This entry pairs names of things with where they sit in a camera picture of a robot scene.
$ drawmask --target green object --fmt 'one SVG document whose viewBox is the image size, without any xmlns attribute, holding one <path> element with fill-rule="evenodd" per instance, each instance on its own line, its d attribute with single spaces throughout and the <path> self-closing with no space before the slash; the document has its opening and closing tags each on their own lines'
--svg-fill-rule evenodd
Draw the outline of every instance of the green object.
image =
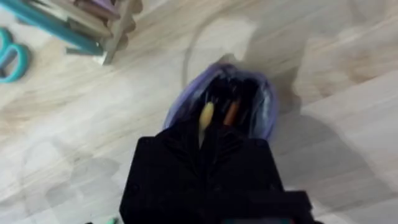
<svg viewBox="0 0 398 224">
<path fill-rule="evenodd" d="M 118 219 L 117 218 L 112 218 L 106 224 L 117 224 L 117 223 L 118 223 Z"/>
<path fill-rule="evenodd" d="M 29 50 L 23 45 L 15 44 L 11 33 L 4 28 L 0 28 L 0 43 L 0 83 L 14 82 L 23 76 L 29 67 Z M 13 71 L 6 75 L 4 69 L 13 60 L 17 60 L 17 64 Z"/>
</svg>

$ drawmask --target wooden popsicle stick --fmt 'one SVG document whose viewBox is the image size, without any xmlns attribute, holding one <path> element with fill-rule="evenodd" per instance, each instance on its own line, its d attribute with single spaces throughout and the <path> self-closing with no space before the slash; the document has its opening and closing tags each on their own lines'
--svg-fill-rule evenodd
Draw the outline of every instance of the wooden popsicle stick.
<svg viewBox="0 0 398 224">
<path fill-rule="evenodd" d="M 98 16 L 100 18 L 103 18 L 103 19 L 108 19 L 108 20 L 120 19 L 119 15 L 115 15 L 112 12 L 109 12 L 108 10 L 106 10 L 106 9 L 104 9 L 104 8 L 94 4 L 92 2 L 89 2 L 89 1 L 85 1 L 85 0 L 78 1 L 77 2 L 77 6 L 80 9 L 82 9 L 82 10 L 84 10 L 86 12 L 89 12 L 92 15 L 95 15 L 95 16 Z"/>
<path fill-rule="evenodd" d="M 104 26 L 103 22 L 90 15 L 89 13 L 77 8 L 65 0 L 41 0 L 50 7 L 62 10 L 68 17 L 76 20 L 80 24 L 87 26 L 89 29 L 101 34 L 103 37 L 111 37 L 111 31 Z"/>
<path fill-rule="evenodd" d="M 96 61 L 103 65 L 107 65 L 112 62 L 115 53 L 118 51 L 119 41 L 125 34 L 126 28 L 134 22 L 134 19 L 132 19 L 132 9 L 134 7 L 135 0 L 123 0 L 118 1 L 117 3 L 119 4 L 118 9 L 120 10 L 121 18 L 109 23 L 113 37 L 102 42 L 105 54 L 100 58 L 96 58 Z"/>
<path fill-rule="evenodd" d="M 40 10 L 43 13 L 46 13 L 48 16 L 55 17 L 64 22 L 66 22 L 68 20 L 68 17 L 58 10 L 52 9 L 52 8 L 45 6 L 41 3 L 38 3 L 36 1 L 28 1 L 27 3 L 30 4 L 31 6 L 35 7 L 37 10 Z"/>
</svg>

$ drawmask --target yellow brush tip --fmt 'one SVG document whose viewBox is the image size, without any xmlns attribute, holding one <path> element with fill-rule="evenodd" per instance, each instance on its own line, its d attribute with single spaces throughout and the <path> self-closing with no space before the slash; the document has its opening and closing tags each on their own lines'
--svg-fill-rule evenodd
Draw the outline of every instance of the yellow brush tip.
<svg viewBox="0 0 398 224">
<path fill-rule="evenodd" d="M 199 128 L 204 131 L 210 124 L 214 113 L 214 104 L 209 102 L 203 107 L 199 117 Z"/>
</svg>

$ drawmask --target translucent plastic bag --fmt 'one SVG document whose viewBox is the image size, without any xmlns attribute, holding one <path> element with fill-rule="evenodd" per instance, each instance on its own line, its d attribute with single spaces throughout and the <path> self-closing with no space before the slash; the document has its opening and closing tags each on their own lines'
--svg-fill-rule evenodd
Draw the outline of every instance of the translucent plastic bag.
<svg viewBox="0 0 398 224">
<path fill-rule="evenodd" d="M 218 75 L 225 75 L 224 71 L 232 78 L 240 80 L 252 79 L 259 86 L 253 100 L 252 116 L 250 122 L 250 138 L 262 138 L 268 140 L 274 127 L 277 116 L 277 100 L 272 85 L 261 73 L 240 70 L 230 63 L 215 63 L 210 65 L 202 74 L 194 79 L 182 91 L 173 103 L 167 114 L 164 129 L 171 127 L 178 121 L 189 117 L 199 97 L 207 89 L 211 81 Z"/>
</svg>

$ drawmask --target wooden craft stick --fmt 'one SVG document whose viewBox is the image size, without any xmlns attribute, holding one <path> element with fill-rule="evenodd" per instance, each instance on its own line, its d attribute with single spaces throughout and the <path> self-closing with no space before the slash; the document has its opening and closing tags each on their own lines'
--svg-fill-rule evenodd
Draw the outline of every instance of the wooden craft stick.
<svg viewBox="0 0 398 224">
<path fill-rule="evenodd" d="M 119 41 L 122 39 L 126 27 L 131 24 L 131 22 L 134 22 L 131 11 L 135 0 L 123 0 L 118 1 L 118 3 L 121 19 L 110 22 L 113 37 L 103 42 L 105 54 L 103 57 L 97 58 L 97 61 L 103 65 L 111 63 L 115 53 L 118 51 Z"/>
<path fill-rule="evenodd" d="M 87 28 L 92 29 L 95 32 L 98 32 L 104 37 L 112 36 L 111 31 L 104 26 L 103 22 L 100 19 L 90 15 L 89 13 L 83 11 L 82 9 L 77 8 L 68 1 L 65 0 L 41 0 L 41 1 L 46 3 L 50 7 L 62 10 L 71 19 L 76 20 L 80 24 L 87 26 Z"/>
<path fill-rule="evenodd" d="M 120 15 L 115 15 L 112 12 L 109 12 L 108 10 L 106 10 L 92 2 L 83 0 L 83 1 L 78 1 L 76 4 L 80 9 L 82 9 L 92 15 L 98 16 L 100 18 L 108 19 L 108 20 L 120 19 Z"/>
</svg>

